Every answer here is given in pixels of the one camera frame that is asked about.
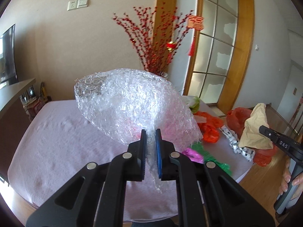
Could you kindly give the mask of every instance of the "human hand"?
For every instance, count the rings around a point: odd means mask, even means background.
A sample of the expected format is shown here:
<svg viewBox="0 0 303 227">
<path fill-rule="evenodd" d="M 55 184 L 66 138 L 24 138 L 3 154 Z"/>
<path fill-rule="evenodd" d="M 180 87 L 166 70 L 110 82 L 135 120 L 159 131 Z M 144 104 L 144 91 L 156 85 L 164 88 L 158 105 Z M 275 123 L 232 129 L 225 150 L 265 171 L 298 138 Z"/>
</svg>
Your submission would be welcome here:
<svg viewBox="0 0 303 227">
<path fill-rule="evenodd" d="M 279 187 L 279 194 L 282 195 L 283 192 L 287 192 L 288 189 L 288 183 L 290 181 L 291 175 L 289 172 L 289 166 L 290 166 L 290 158 L 287 158 L 286 163 L 285 163 L 285 169 L 283 172 L 283 178 L 281 181 L 281 186 Z M 303 192 L 303 173 L 301 173 L 299 176 L 297 176 L 293 181 L 292 181 L 292 185 L 296 186 L 299 185 L 299 187 L 297 188 L 296 192 L 294 193 L 294 195 L 292 196 L 291 199 L 297 198 L 298 196 L 301 195 L 301 193 Z"/>
</svg>

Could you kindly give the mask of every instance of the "metal rivet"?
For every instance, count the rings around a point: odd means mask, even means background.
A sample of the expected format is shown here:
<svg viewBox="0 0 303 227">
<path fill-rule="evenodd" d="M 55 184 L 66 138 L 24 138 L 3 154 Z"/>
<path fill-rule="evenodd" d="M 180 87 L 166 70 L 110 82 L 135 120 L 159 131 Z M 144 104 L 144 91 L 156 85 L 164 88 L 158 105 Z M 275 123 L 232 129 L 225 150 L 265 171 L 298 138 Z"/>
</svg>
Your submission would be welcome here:
<svg viewBox="0 0 303 227">
<path fill-rule="evenodd" d="M 122 155 L 122 157 L 125 158 L 125 159 L 129 159 L 129 158 L 132 157 L 132 154 L 129 153 L 129 152 L 126 152 L 126 153 L 124 153 L 124 154 Z"/>
<path fill-rule="evenodd" d="M 216 164 L 215 164 L 215 162 L 209 161 L 206 163 L 206 166 L 210 169 L 213 169 L 216 167 Z"/>
<path fill-rule="evenodd" d="M 179 158 L 180 154 L 178 152 L 171 152 L 171 157 L 172 158 Z"/>
<path fill-rule="evenodd" d="M 96 166 L 97 166 L 96 163 L 90 162 L 90 163 L 87 164 L 86 168 L 89 169 L 89 170 L 92 170 L 92 169 L 95 169 Z"/>
</svg>

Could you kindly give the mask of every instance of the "orange plastic bag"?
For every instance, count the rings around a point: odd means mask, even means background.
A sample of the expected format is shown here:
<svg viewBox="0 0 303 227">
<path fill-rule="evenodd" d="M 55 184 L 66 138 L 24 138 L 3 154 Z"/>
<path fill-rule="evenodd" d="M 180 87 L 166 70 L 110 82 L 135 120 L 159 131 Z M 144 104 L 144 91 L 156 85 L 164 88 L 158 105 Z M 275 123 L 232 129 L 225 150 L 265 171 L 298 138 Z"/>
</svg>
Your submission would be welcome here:
<svg viewBox="0 0 303 227">
<path fill-rule="evenodd" d="M 198 111 L 195 115 L 206 118 L 206 123 L 198 123 L 200 130 L 203 132 L 203 140 L 210 143 L 216 143 L 220 138 L 217 128 L 224 125 L 223 121 L 218 117 Z"/>
<path fill-rule="evenodd" d="M 240 139 L 244 130 L 245 120 L 250 118 L 252 110 L 238 107 L 234 110 L 227 112 L 227 125 L 230 129 L 232 129 Z M 272 156 L 274 156 L 277 152 L 277 147 L 274 145 L 273 149 L 256 149 L 256 154 L 254 156 L 254 162 L 259 166 L 265 167 L 272 161 Z"/>
</svg>

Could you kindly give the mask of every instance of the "tv screen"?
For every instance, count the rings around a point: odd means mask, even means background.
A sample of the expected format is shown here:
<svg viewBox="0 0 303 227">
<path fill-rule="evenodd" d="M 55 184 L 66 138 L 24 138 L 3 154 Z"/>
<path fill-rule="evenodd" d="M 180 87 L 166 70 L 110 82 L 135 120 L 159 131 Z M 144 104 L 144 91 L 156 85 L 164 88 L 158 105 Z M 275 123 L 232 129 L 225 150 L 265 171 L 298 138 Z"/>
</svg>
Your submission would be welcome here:
<svg viewBox="0 0 303 227">
<path fill-rule="evenodd" d="M 15 25 L 0 36 L 0 88 L 18 82 L 14 57 Z"/>
</svg>

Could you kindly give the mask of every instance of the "wall outlet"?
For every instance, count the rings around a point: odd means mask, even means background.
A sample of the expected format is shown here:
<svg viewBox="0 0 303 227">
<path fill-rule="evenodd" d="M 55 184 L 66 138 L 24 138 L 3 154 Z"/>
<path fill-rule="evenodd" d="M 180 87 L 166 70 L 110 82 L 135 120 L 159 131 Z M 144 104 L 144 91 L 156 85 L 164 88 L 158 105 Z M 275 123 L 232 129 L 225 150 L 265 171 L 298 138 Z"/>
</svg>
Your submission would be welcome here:
<svg viewBox="0 0 303 227">
<path fill-rule="evenodd" d="M 88 0 L 78 0 L 77 8 L 87 7 L 87 6 L 88 6 Z"/>
<path fill-rule="evenodd" d="M 69 1 L 68 5 L 67 5 L 67 11 L 76 9 L 77 4 L 78 4 L 78 0 Z"/>
</svg>

